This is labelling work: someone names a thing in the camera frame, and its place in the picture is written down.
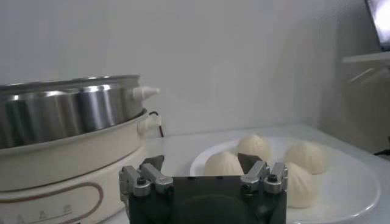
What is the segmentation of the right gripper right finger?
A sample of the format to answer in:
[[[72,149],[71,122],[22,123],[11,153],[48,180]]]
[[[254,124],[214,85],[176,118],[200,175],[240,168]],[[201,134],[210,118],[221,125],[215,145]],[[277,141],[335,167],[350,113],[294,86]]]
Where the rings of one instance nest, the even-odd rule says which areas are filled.
[[[238,154],[238,161],[244,172],[240,177],[241,187],[246,192],[256,192],[260,186],[269,194],[287,192],[288,168],[284,163],[275,163],[271,169],[258,156],[244,153]]]

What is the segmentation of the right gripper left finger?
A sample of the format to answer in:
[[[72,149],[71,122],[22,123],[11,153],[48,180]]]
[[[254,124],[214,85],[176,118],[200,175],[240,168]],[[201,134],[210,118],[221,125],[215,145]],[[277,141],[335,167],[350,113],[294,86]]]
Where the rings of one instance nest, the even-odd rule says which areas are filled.
[[[120,197],[125,198],[129,195],[146,197],[152,187],[160,194],[173,190],[173,178],[161,173],[164,160],[164,155],[158,155],[144,159],[137,169],[133,166],[123,167],[119,171]]]

